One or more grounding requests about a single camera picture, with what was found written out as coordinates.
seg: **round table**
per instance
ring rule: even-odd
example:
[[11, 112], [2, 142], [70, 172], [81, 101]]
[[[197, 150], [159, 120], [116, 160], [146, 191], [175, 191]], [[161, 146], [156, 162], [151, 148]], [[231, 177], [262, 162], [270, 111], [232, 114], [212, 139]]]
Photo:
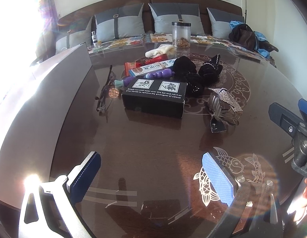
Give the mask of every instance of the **round table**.
[[211, 133], [204, 108], [207, 91], [186, 99], [182, 119], [125, 110], [118, 93], [106, 100], [108, 113], [99, 115], [94, 97], [105, 85], [109, 66], [120, 78], [125, 62], [143, 60], [146, 51], [160, 44], [92, 54], [93, 68], [59, 135], [51, 179], [68, 174], [90, 151], [102, 157], [97, 176], [76, 205], [97, 237], [206, 237], [227, 205], [213, 193], [202, 168], [205, 152], [256, 185], [272, 180], [281, 203], [302, 179], [291, 168], [293, 152], [286, 153], [291, 138], [268, 115], [273, 102], [298, 115], [301, 95], [264, 59], [241, 58], [224, 46], [191, 44], [177, 56], [188, 56], [199, 68], [221, 54], [223, 71], [213, 87], [227, 88], [240, 104], [239, 126]]

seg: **human hand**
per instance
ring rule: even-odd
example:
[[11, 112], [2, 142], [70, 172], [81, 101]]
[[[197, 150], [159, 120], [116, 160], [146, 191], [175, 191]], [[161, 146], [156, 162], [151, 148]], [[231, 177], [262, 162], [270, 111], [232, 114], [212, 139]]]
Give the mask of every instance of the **human hand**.
[[301, 220], [305, 212], [307, 212], [307, 187], [303, 191], [302, 199], [299, 202], [297, 212], [294, 216], [294, 222]]

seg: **table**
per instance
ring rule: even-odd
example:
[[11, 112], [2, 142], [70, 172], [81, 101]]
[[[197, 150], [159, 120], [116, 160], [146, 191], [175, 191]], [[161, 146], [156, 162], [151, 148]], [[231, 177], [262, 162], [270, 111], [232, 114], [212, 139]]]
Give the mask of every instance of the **table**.
[[[109, 66], [123, 76], [124, 63], [141, 61], [150, 43], [99, 52], [64, 121], [51, 166], [51, 179], [68, 174], [90, 151], [102, 166], [84, 200], [76, 205], [97, 237], [206, 237], [227, 208], [207, 182], [201, 160], [211, 151], [235, 176], [261, 185], [272, 180], [283, 203], [302, 177], [291, 169], [290, 137], [272, 123], [269, 105], [278, 102], [299, 114], [299, 92], [264, 59], [239, 58], [226, 47], [191, 44], [179, 50], [200, 67], [221, 54], [225, 87], [243, 108], [240, 125], [211, 133], [203, 108], [208, 92], [187, 99], [183, 118], [173, 119], [124, 109], [121, 96], [110, 99], [106, 116], [96, 111]], [[90, 97], [80, 95], [91, 90]]]

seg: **cream knitted fabric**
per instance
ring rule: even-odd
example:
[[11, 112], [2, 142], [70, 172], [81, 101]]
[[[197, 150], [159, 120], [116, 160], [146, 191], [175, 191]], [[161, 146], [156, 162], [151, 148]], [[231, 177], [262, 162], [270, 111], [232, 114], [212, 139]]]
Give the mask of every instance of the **cream knitted fabric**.
[[160, 45], [158, 48], [146, 52], [147, 58], [155, 58], [159, 55], [167, 54], [168, 58], [175, 56], [175, 47], [173, 45]]

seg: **floral bedspread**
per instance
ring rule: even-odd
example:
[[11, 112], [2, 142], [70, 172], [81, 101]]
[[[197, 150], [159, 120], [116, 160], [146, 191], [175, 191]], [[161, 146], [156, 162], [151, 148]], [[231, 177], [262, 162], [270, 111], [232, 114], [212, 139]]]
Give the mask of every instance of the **floral bedspread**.
[[[123, 47], [123, 46], [137, 45], [137, 44], [143, 44], [143, 43], [159, 43], [159, 42], [172, 42], [172, 34], [153, 34], [149, 32], [139, 37], [121, 38], [121, 39], [105, 42], [98, 48], [89, 47], [89, 53], [92, 54], [92, 53], [96, 53], [99, 51], [111, 49], [114, 47]], [[218, 39], [212, 36], [191, 36], [190, 42], [210, 44], [210, 45], [216, 44], [216, 45], [224, 46], [228, 48], [232, 53], [234, 53], [237, 56], [247, 56], [247, 57], [251, 57], [255, 59], [264, 59], [264, 57], [261, 56], [260, 54], [246, 50], [243, 47], [237, 46], [229, 40]], [[270, 64], [272, 64], [274, 67], [276, 67], [275, 61], [272, 57], [266, 60], [269, 61]]]

